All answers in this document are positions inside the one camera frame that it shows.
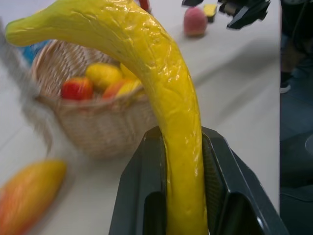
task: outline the pink fruit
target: pink fruit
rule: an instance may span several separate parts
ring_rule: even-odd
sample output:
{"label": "pink fruit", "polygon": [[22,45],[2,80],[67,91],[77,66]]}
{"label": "pink fruit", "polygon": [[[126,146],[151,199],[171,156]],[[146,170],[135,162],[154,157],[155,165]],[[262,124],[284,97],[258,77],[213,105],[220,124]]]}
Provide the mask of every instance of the pink fruit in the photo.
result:
{"label": "pink fruit", "polygon": [[184,33],[187,36],[201,36],[207,27],[207,17],[200,8],[188,8],[184,16]]}

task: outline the fruit in basket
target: fruit in basket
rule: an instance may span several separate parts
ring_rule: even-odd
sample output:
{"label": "fruit in basket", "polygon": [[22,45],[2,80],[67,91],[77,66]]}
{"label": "fruit in basket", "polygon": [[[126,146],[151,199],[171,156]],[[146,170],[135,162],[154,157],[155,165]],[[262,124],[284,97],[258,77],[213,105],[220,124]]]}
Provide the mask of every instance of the fruit in basket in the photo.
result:
{"label": "fruit in basket", "polygon": [[114,65],[95,63],[87,67],[86,77],[92,81],[97,89],[104,91],[110,84],[122,80],[123,73]]}
{"label": "fruit in basket", "polygon": [[120,67],[125,77],[134,79],[134,80],[138,79],[138,77],[135,74],[133,74],[133,72],[130,71],[124,64],[121,63]]}
{"label": "fruit in basket", "polygon": [[47,160],[21,170],[0,189],[0,235],[23,235],[53,202],[66,164]]}
{"label": "fruit in basket", "polygon": [[83,77],[75,77],[66,81],[61,87],[61,96],[63,99],[86,100],[92,99],[92,82]]}
{"label": "fruit in basket", "polygon": [[113,83],[108,86],[108,88],[104,91],[102,98],[103,99],[112,99],[117,98],[122,95],[126,95],[131,93],[132,91],[139,89],[142,84],[140,80],[133,79],[123,79],[120,82]]}

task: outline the fake apple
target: fake apple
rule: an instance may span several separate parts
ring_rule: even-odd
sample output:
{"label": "fake apple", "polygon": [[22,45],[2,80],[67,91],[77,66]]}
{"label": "fake apple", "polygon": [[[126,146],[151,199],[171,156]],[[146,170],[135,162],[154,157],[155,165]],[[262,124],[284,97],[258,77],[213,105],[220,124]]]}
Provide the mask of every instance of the fake apple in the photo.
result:
{"label": "fake apple", "polygon": [[87,100],[92,99],[93,85],[87,78],[75,77],[66,81],[61,88],[63,99]]}

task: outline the toy mango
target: toy mango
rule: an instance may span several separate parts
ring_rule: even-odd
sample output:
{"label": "toy mango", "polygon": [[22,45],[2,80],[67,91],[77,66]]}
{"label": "toy mango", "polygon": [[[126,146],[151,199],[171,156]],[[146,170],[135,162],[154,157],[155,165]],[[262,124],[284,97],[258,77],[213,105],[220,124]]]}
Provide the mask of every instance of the toy mango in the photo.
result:
{"label": "toy mango", "polygon": [[123,73],[114,65],[95,63],[87,67],[86,77],[92,81],[96,88],[104,91],[110,84],[122,80]]}
{"label": "toy mango", "polygon": [[0,189],[0,235],[24,235],[53,202],[66,174],[62,161],[35,163]]}
{"label": "toy mango", "polygon": [[6,27],[25,46],[58,39],[95,48],[142,82],[167,159],[167,235],[207,235],[201,122],[197,96],[175,41],[133,0],[58,0]]}
{"label": "toy mango", "polygon": [[125,83],[130,82],[129,79],[123,79],[119,82],[113,83],[106,88],[104,93],[102,94],[103,99],[113,99],[115,98],[118,91],[124,86]]}

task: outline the yellow banana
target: yellow banana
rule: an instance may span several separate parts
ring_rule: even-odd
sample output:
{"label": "yellow banana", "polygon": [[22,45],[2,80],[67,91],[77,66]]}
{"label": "yellow banana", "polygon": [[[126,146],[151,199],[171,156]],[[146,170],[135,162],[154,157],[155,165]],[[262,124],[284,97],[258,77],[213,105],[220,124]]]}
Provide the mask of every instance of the yellow banana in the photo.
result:
{"label": "yellow banana", "polygon": [[127,78],[130,78],[130,79],[133,79],[133,80],[137,80],[137,76],[135,74],[133,74],[132,71],[130,71],[125,65],[121,64],[120,65],[120,68],[123,72],[123,74],[127,77]]}
{"label": "yellow banana", "polygon": [[17,46],[58,39],[93,47],[129,68],[164,138],[167,234],[208,234],[197,97],[177,44],[153,16],[132,0],[58,0],[11,22],[6,38]]}

